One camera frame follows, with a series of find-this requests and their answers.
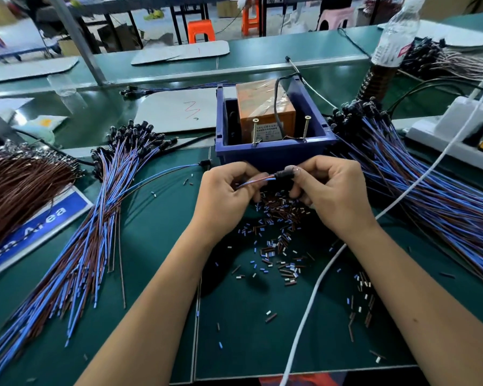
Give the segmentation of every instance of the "blue sign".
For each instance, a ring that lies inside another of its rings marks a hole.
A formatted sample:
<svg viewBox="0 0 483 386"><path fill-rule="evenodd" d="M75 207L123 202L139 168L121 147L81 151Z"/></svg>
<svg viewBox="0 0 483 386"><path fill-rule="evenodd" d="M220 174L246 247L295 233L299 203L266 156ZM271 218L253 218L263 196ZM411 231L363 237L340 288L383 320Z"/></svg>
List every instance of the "blue sign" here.
<svg viewBox="0 0 483 386"><path fill-rule="evenodd" d="M39 210L0 246L0 272L76 220L93 204L74 186Z"/></svg>

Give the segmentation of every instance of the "orange box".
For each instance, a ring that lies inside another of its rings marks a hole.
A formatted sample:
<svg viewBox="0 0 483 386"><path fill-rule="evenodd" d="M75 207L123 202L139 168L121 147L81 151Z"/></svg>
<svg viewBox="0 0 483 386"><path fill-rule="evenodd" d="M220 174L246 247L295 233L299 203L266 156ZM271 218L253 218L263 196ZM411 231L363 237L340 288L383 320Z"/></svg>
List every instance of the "orange box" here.
<svg viewBox="0 0 483 386"><path fill-rule="evenodd" d="M275 85L276 79L236 84L242 143L252 142L254 118L259 119L256 141L268 142L283 138L273 110ZM277 87L277 113L285 135L293 137L296 112L281 83Z"/></svg>

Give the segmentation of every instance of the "screw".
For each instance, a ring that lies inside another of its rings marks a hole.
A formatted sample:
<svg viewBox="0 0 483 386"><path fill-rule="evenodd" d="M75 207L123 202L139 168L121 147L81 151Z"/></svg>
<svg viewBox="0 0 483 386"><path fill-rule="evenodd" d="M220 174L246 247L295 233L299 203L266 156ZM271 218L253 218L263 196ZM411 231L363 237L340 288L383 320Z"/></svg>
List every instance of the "screw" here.
<svg viewBox="0 0 483 386"><path fill-rule="evenodd" d="M306 120L306 123L304 124L304 134L302 134L302 139L306 138L306 133L308 132L308 124L309 124L309 120L311 119L311 116L306 115L304 119Z"/></svg>
<svg viewBox="0 0 483 386"><path fill-rule="evenodd" d="M254 122L254 127L252 128L252 144L256 145L256 131L258 129L259 119L254 118L254 119L252 119L252 121Z"/></svg>

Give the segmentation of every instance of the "blue plastic bin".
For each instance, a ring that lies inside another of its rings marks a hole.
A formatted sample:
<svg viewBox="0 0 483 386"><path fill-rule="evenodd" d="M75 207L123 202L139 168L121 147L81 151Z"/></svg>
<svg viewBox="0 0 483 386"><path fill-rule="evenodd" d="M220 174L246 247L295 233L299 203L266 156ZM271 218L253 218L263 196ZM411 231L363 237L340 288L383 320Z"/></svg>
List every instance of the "blue plastic bin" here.
<svg viewBox="0 0 483 386"><path fill-rule="evenodd" d="M223 87L217 90L216 142L215 150L222 164L247 161L260 171L274 173L287 165L297 165L315 155L322 154L325 147L336 142L324 117L296 76L286 92L296 110L311 116L306 141L284 139L281 141L229 145L228 116L225 107Z"/></svg>

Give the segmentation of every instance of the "bottle cap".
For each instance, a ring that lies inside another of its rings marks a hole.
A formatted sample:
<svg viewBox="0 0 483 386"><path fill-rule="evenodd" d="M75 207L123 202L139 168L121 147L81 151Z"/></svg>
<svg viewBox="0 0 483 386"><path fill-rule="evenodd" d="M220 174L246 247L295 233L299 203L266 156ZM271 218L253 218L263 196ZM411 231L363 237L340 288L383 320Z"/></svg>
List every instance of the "bottle cap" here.
<svg viewBox="0 0 483 386"><path fill-rule="evenodd" d="M424 5L425 0L404 0L403 8L415 9L420 11Z"/></svg>

